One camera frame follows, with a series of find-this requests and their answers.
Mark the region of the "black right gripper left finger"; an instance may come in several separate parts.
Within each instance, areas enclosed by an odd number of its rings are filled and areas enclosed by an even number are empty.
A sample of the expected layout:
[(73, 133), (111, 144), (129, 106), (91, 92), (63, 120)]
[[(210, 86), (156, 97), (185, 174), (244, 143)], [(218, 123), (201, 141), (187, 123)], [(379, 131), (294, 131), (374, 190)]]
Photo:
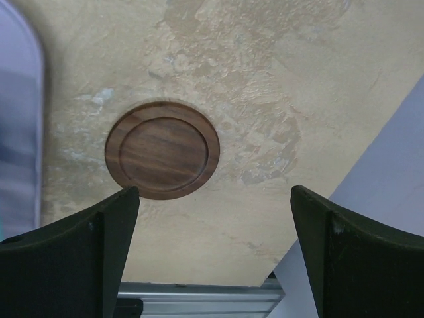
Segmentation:
[(2, 317), (112, 317), (140, 197), (92, 207), (1, 242)]

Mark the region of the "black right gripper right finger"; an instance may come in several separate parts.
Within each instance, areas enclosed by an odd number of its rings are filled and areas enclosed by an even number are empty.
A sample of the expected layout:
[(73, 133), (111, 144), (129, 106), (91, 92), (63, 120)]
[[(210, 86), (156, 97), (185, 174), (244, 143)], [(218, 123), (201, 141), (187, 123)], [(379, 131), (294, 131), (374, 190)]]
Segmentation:
[(302, 185), (290, 204), (319, 317), (423, 316), (423, 237)]

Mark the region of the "dark walnut coaster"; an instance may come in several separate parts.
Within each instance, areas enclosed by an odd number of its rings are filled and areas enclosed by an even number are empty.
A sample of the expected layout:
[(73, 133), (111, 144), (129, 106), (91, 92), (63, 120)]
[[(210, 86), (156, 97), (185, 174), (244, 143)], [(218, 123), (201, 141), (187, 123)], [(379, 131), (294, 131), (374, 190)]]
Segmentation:
[(155, 101), (127, 111), (105, 143), (105, 162), (121, 186), (146, 199), (171, 200), (204, 186), (221, 145), (209, 119), (178, 102)]

